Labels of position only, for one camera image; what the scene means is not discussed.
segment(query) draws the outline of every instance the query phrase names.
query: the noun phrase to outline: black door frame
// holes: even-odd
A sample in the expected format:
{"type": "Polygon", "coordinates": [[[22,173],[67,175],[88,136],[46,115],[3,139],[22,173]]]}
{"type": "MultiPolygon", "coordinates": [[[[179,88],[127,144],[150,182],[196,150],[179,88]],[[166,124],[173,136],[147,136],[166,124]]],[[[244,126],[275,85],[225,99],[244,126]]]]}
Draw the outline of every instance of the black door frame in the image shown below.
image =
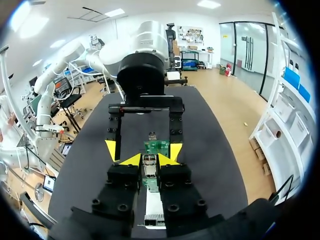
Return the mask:
{"type": "Polygon", "coordinates": [[[260,21],[227,21],[227,22],[220,22],[220,24],[233,24],[233,29],[234,29],[234,60],[233,60],[233,69],[232,69],[232,75],[235,75],[235,69],[236,69],[236,61],[237,61],[237,26],[236,24],[238,23],[252,23],[252,24],[261,24],[264,25],[265,28],[265,36],[266,36],[266,57],[265,57],[265,67],[264,67],[264,73],[263,73],[263,79],[261,83],[261,88],[259,91],[260,97],[262,97],[265,101],[268,101],[262,96],[262,91],[265,86],[265,81],[266,81],[266,76],[267,76],[267,67],[268,67],[268,59],[269,59],[269,34],[268,34],[268,27],[267,26],[272,26],[275,27],[276,25],[271,24],[271,23],[266,23],[266,22],[260,22],[260,21]]]}

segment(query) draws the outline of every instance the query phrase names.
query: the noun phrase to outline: desk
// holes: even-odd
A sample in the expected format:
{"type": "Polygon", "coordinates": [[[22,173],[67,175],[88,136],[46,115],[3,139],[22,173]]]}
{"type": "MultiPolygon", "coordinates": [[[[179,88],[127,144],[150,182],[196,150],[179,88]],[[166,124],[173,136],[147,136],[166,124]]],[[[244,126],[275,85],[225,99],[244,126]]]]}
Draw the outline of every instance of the desk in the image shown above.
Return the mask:
{"type": "MultiPolygon", "coordinates": [[[[248,205],[248,199],[238,164],[222,128],[196,88],[168,87],[165,92],[182,97],[185,104],[182,116],[184,145],[178,162],[183,160],[192,170],[192,181],[207,201],[208,215],[231,217],[248,205]]],[[[75,138],[55,182],[49,205],[49,214],[58,222],[70,216],[72,206],[91,211],[91,201],[104,186],[107,171],[113,163],[105,143],[108,106],[121,101],[118,93],[106,95],[75,138]]],[[[167,111],[126,114],[121,126],[121,159],[144,152],[144,141],[148,141],[150,132],[155,132],[159,140],[169,138],[167,111]]],[[[144,222],[146,192],[142,187],[131,236],[165,237],[165,230],[137,226],[144,222]]]]}

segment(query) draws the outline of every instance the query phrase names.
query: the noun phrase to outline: monitor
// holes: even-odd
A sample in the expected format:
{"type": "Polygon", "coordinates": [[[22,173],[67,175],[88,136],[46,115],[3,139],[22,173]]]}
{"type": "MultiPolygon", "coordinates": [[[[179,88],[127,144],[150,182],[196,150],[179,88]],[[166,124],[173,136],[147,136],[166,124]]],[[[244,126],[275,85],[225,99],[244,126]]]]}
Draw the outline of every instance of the monitor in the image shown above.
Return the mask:
{"type": "Polygon", "coordinates": [[[33,79],[31,79],[31,80],[29,81],[30,87],[34,87],[34,86],[35,86],[37,79],[38,79],[38,77],[36,76],[36,77],[34,77],[33,79]]]}
{"type": "Polygon", "coordinates": [[[43,187],[42,188],[44,190],[47,190],[48,192],[52,193],[54,191],[55,182],[56,182],[55,178],[52,178],[52,177],[46,175],[43,180],[43,187]]]}

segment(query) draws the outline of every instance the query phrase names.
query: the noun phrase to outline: glass door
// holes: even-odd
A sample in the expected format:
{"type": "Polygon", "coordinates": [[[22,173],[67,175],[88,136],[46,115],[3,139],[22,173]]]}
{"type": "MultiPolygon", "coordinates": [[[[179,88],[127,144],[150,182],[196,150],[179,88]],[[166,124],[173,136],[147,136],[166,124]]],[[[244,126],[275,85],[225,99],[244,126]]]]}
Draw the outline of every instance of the glass door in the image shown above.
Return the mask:
{"type": "Polygon", "coordinates": [[[264,24],[235,24],[236,60],[234,75],[260,93],[267,59],[267,35],[264,24]]]}
{"type": "MultiPolygon", "coordinates": [[[[271,94],[272,86],[274,84],[274,80],[276,77],[276,62],[275,58],[277,57],[277,33],[276,33],[276,27],[275,26],[267,26],[267,32],[268,32],[268,61],[267,61],[267,67],[266,67],[266,75],[265,80],[263,84],[263,88],[261,91],[261,96],[268,100],[271,94]]],[[[281,35],[286,36],[286,31],[284,29],[280,30],[281,35]]],[[[289,59],[289,48],[285,44],[285,53],[282,50],[280,52],[280,62],[278,62],[280,69],[282,70],[286,66],[286,60],[289,59]]]]}
{"type": "Polygon", "coordinates": [[[231,64],[231,72],[234,70],[235,62],[235,27],[233,23],[220,24],[220,38],[221,38],[221,59],[220,63],[226,66],[231,64]]]}

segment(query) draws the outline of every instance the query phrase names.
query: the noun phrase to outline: white shelf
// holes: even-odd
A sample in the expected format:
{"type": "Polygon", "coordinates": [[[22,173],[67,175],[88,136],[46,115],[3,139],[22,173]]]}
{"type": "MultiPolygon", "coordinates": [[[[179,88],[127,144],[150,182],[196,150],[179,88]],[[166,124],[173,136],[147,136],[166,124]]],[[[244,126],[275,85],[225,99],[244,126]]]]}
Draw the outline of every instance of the white shelf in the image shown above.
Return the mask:
{"type": "Polygon", "coordinates": [[[301,94],[298,92],[298,90],[295,89],[294,86],[292,86],[283,77],[280,77],[279,81],[280,81],[281,84],[283,84],[286,88],[288,88],[299,99],[299,101],[304,105],[304,107],[310,113],[310,115],[311,115],[312,119],[314,120],[314,122],[316,122],[315,111],[312,109],[310,104],[301,96],[301,94]]]}
{"type": "Polygon", "coordinates": [[[287,128],[285,123],[281,120],[281,118],[278,116],[278,114],[275,113],[273,108],[269,109],[269,114],[274,119],[274,121],[279,126],[279,128],[281,129],[286,140],[289,142],[289,145],[290,145],[290,147],[293,151],[294,157],[295,157],[296,164],[298,165],[300,178],[302,179],[305,175],[304,165],[302,163],[302,159],[301,159],[301,155],[298,151],[298,147],[296,146],[296,144],[295,144],[295,142],[289,132],[289,129],[287,128]]]}
{"type": "Polygon", "coordinates": [[[305,51],[303,51],[303,49],[300,47],[300,45],[298,43],[296,43],[293,40],[290,40],[289,38],[285,37],[285,36],[280,36],[281,40],[285,42],[285,44],[287,44],[287,46],[289,47],[289,49],[298,54],[301,57],[305,57],[307,55],[307,53],[305,51]]]}

